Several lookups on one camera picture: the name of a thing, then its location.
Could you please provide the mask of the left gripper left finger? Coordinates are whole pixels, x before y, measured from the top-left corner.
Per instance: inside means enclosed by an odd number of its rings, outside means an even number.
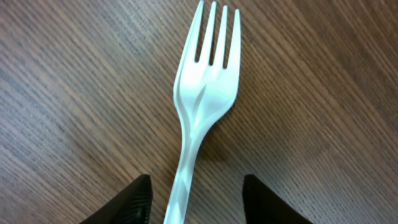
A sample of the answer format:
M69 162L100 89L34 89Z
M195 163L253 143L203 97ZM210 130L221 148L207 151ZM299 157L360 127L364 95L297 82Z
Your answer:
M81 224L148 224L152 199L150 175L142 174Z

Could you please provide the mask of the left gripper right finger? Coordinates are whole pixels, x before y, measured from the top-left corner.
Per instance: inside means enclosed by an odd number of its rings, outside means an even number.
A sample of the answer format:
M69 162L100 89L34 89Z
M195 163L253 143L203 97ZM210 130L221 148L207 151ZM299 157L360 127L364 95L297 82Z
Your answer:
M242 198L247 224L312 224L254 174L244 176Z

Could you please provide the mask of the white fork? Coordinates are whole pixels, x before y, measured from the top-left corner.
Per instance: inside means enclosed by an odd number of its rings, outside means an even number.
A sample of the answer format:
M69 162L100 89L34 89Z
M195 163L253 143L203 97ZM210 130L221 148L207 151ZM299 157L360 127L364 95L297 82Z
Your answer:
M215 54L211 54L216 18L216 2L211 3L205 38L196 59L204 2L198 3L178 65L173 88L174 105L182 130L182 148L164 223L185 221L195 161L210 128L234 104L241 65L241 16L235 10L229 54L225 54L228 7L223 6Z

